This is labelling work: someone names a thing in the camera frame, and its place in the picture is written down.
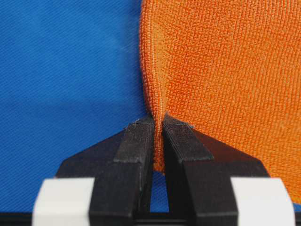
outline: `white plastic part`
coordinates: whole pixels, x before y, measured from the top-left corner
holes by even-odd
[[[295,226],[293,203],[279,178],[231,178],[238,226]]]
[[[94,178],[45,179],[35,201],[33,226],[89,226]]]

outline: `blue background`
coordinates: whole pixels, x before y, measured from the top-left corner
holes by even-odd
[[[140,0],[0,1],[0,212],[32,211],[65,158],[143,117]],[[154,174],[152,211],[168,211]]]

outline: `orange fabric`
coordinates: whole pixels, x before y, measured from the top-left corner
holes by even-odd
[[[144,0],[146,105],[262,160],[301,203],[301,1]]]

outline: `blue cloth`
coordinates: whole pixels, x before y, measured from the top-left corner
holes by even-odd
[[[169,212],[165,176],[154,172],[151,191],[151,212]]]
[[[0,212],[143,117],[139,0],[0,1]]]

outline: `orange towel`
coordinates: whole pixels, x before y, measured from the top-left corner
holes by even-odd
[[[301,1],[144,0],[146,105],[262,160],[301,203]]]

